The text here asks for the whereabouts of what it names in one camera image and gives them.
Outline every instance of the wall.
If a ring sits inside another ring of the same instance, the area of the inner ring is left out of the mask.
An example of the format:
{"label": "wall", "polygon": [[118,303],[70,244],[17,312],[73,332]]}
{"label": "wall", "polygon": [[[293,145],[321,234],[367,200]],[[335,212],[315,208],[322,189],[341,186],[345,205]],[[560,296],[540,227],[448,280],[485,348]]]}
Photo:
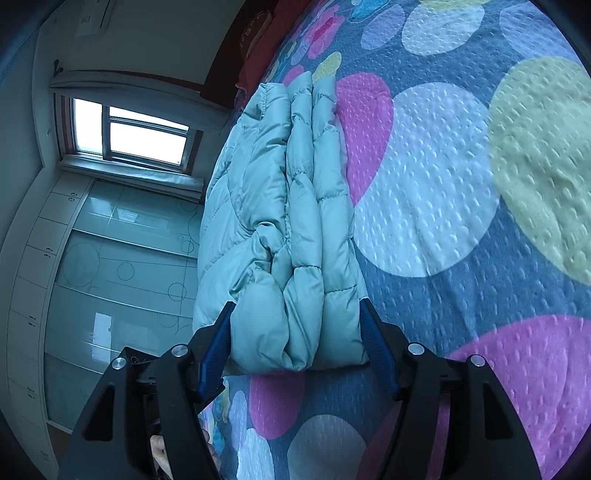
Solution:
{"label": "wall", "polygon": [[51,38],[67,70],[130,70],[203,83],[244,0],[116,0],[106,32],[75,37],[83,0],[67,0]]}
{"label": "wall", "polygon": [[27,41],[0,85],[0,245],[42,166],[31,102],[36,41]]}
{"label": "wall", "polygon": [[[47,85],[53,62],[66,70],[152,73],[203,83],[244,0],[116,0],[103,34],[76,37],[83,0],[66,0],[41,28],[33,72],[35,123],[45,165],[59,159],[53,134],[53,97]],[[194,177],[206,186],[229,130],[204,134]]]}

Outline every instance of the bed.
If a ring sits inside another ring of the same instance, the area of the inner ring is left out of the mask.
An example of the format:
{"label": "bed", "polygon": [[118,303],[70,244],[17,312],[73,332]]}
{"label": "bed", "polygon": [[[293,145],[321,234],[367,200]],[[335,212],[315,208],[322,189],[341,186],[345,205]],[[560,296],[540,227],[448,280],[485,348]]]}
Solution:
{"label": "bed", "polygon": [[[378,313],[438,355],[485,356],[544,480],[569,478],[591,452],[591,79],[577,54],[530,2],[321,0],[263,80],[306,70],[337,78]],[[225,383],[203,413],[224,478],[375,477],[398,407],[371,367]],[[441,461],[438,447],[430,478]]]}

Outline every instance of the pillow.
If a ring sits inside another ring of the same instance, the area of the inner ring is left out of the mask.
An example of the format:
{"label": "pillow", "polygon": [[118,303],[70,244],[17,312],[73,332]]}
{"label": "pillow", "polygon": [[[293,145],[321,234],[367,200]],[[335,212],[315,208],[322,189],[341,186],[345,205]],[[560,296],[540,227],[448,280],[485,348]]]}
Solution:
{"label": "pillow", "polygon": [[273,13],[273,22],[260,41],[253,47],[252,56],[244,62],[238,74],[236,87],[246,92],[249,99],[256,91],[263,74],[269,67],[277,49],[312,0],[279,0]]}
{"label": "pillow", "polygon": [[261,35],[265,32],[273,16],[269,10],[263,10],[257,13],[242,32],[238,46],[240,48],[240,55],[244,60],[251,56],[252,50],[258,42]]}

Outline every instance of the human hand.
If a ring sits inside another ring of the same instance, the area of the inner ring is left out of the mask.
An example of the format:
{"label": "human hand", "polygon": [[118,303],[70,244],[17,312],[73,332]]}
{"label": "human hand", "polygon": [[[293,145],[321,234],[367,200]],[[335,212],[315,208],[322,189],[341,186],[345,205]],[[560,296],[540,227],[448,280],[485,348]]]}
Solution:
{"label": "human hand", "polygon": [[[209,453],[212,456],[213,463],[216,468],[219,470],[222,466],[222,461],[220,460],[219,455],[213,449],[213,445],[209,443],[209,434],[207,430],[203,430],[203,437],[207,442],[207,447],[209,448]],[[166,473],[171,480],[174,480],[172,471],[170,470],[170,464],[168,462],[168,456],[166,454],[166,446],[164,445],[164,437],[162,435],[153,435],[150,437],[150,447],[152,449],[152,456],[154,460],[160,465],[160,468]]]}

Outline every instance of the pink circle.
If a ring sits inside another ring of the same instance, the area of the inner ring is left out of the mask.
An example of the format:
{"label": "pink circle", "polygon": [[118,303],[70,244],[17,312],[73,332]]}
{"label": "pink circle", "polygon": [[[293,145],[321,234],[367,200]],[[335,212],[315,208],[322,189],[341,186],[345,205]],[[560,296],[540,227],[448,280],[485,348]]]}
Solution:
{"label": "pink circle", "polygon": [[281,83],[286,87],[289,87],[290,83],[304,73],[304,67],[302,65],[296,65],[289,72],[285,74]]}
{"label": "pink circle", "polygon": [[290,429],[300,411],[304,385],[303,373],[251,378],[249,412],[259,435],[272,440]]}
{"label": "pink circle", "polygon": [[314,60],[323,53],[335,38],[335,35],[345,21],[344,17],[336,15],[339,6],[335,5],[322,12],[316,22],[310,26],[304,35],[304,40],[310,42],[308,58]]}
{"label": "pink circle", "polygon": [[347,181],[353,205],[374,179],[394,121],[390,88],[373,73],[355,73],[336,84],[337,113],[347,145]]}
{"label": "pink circle", "polygon": [[525,427],[544,480],[591,423],[591,321],[545,315],[493,330],[450,356],[486,358]]}
{"label": "pink circle", "polygon": [[374,438],[365,449],[357,470],[356,480],[375,480],[378,476],[379,467],[382,465],[384,455],[390,444],[392,432],[398,420],[401,402],[394,404],[392,410],[386,415]]}
{"label": "pink circle", "polygon": [[[378,476],[379,468],[384,461],[384,456],[392,439],[401,405],[402,403],[398,402],[393,406],[375,433],[374,438],[369,442],[361,459],[359,470],[357,470],[356,480],[374,480]],[[426,480],[437,480],[441,475],[445,454],[444,445],[447,441],[447,431],[449,429],[449,411],[450,404],[449,397],[447,397],[439,406],[435,440],[433,442],[434,446],[431,452]]]}

